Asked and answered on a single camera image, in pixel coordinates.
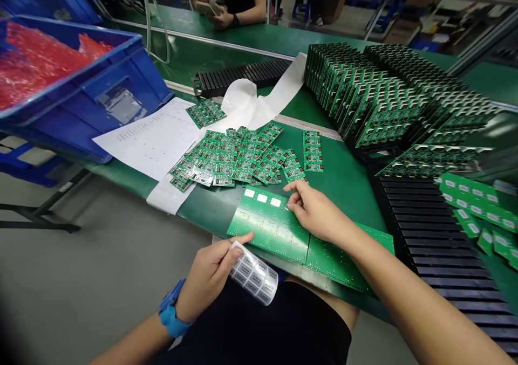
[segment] left hand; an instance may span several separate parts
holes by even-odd
[[[224,30],[230,27],[232,21],[234,21],[234,16],[227,12],[227,10],[221,5],[216,4],[216,7],[219,9],[220,15],[207,16],[209,21],[214,25],[214,28],[216,28],[217,30]]]
[[[240,248],[229,251],[232,243],[245,244],[253,238],[254,234],[250,232],[198,250],[175,304],[178,319],[191,323],[210,306],[223,290],[232,266],[243,254]]]

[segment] floor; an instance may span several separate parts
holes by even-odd
[[[25,205],[52,193],[6,174],[0,190],[3,203]],[[211,239],[96,176],[54,210],[82,230],[0,230],[0,301],[27,363],[84,364],[100,354],[156,310]],[[16,218],[0,212],[0,219]],[[362,313],[348,364],[379,363],[416,361],[396,328]]]

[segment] dark shorts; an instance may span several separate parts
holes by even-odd
[[[351,332],[326,302],[293,282],[263,306],[232,280],[162,364],[345,364]]]

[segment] sticker roll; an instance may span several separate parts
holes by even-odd
[[[239,242],[234,241],[230,249],[235,247],[243,254],[230,270],[230,277],[259,302],[269,305],[277,292],[279,275]]]

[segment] hand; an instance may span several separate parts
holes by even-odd
[[[219,16],[208,16],[209,21],[214,25],[214,28],[217,30],[224,30],[232,24],[234,21],[234,16],[231,15],[227,10],[221,6],[217,5],[216,7],[220,10]]]
[[[243,254],[240,248],[229,251],[232,243],[245,244],[253,238],[254,234],[250,232],[198,250],[175,304],[178,319],[191,323],[210,306],[223,290],[230,269]]]
[[[347,228],[355,225],[329,198],[306,182],[295,180],[284,186],[284,191],[293,190],[295,192],[288,200],[288,209],[316,237],[336,245],[344,238]]]

